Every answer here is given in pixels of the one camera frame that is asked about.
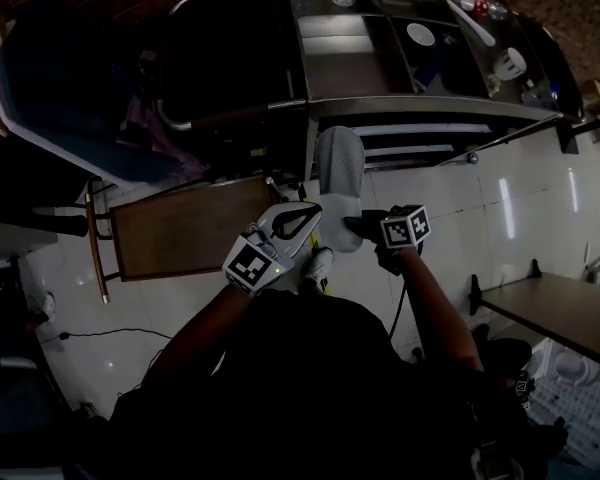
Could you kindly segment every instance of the leg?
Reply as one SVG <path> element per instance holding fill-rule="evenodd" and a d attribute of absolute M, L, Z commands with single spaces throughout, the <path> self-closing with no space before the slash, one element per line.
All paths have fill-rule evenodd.
<path fill-rule="evenodd" d="M 320 282 L 327 276 L 333 265 L 333 251 L 328 247 L 318 249 L 305 267 L 305 273 L 298 286 L 298 295 L 324 295 Z"/>

